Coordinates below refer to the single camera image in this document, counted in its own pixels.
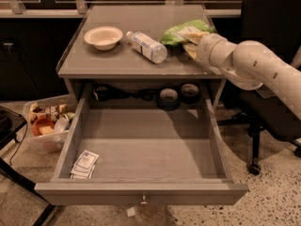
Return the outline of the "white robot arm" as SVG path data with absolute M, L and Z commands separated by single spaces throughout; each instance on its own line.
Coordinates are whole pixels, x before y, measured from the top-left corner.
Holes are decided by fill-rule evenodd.
M 253 40 L 235 44 L 215 33 L 185 33 L 183 46 L 202 66 L 216 67 L 232 84 L 244 90 L 265 85 L 301 119 L 301 72 L 265 45 Z

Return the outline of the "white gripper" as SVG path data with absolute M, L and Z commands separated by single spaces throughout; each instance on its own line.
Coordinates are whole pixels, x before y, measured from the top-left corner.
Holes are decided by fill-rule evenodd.
M 183 37 L 192 42 L 182 46 L 185 52 L 202 65 L 216 68 L 231 68 L 233 66 L 232 53 L 236 48 L 235 43 L 218 34 L 209 34 L 205 31 L 186 33 Z

